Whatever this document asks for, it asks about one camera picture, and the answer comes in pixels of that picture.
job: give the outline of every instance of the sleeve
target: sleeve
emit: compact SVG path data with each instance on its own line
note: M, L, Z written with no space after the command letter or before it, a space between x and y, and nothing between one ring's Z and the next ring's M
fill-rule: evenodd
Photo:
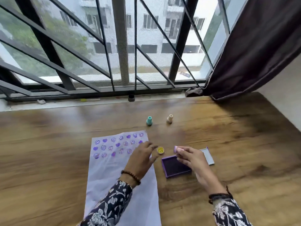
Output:
M133 189L129 184L118 181L78 226L116 225L128 206L132 192Z
M217 199L213 201L213 205L217 226L252 226L233 198Z

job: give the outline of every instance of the white paper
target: white paper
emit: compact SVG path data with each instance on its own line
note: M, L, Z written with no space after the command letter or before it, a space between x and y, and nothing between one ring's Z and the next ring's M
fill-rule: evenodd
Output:
M139 142L148 140L145 130L92 138L85 213L87 216L120 177ZM118 226L161 226L157 180L153 165L133 190Z
M213 164L214 164L214 161L213 161L213 158L212 158L212 156L211 156L211 154L210 154L210 152L209 152L209 149L208 149L208 148L205 148L205 149L201 149L201 151L204 153L205 158L206 158L206 160L207 160L207 163L208 163L209 165L213 165Z

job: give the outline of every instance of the purple ink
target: purple ink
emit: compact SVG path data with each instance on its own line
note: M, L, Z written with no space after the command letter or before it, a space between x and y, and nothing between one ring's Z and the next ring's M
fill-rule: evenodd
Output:
M99 153L95 153L95 154L93 155L93 157L94 157L95 159L98 159L98 158L99 158Z

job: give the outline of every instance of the wood grain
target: wood grain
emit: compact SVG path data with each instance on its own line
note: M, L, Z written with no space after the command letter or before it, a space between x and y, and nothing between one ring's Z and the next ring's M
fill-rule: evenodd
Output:
M254 225L301 225L301 133L257 93L219 105L200 97L0 113L0 224L76 225L91 138L142 129L163 157L174 145L209 147ZM163 226L215 225L194 175L167 180L160 160L154 166Z

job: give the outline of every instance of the brown bead bracelet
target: brown bead bracelet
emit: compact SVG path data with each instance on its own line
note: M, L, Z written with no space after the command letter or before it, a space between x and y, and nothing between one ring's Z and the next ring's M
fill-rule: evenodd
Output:
M135 181L137 182L137 186L139 186L141 184L141 181L139 180L139 178L134 175L132 172L130 171L125 171L125 170L122 170L121 171L121 174L128 174L128 175L131 175L133 177L133 179L135 179Z

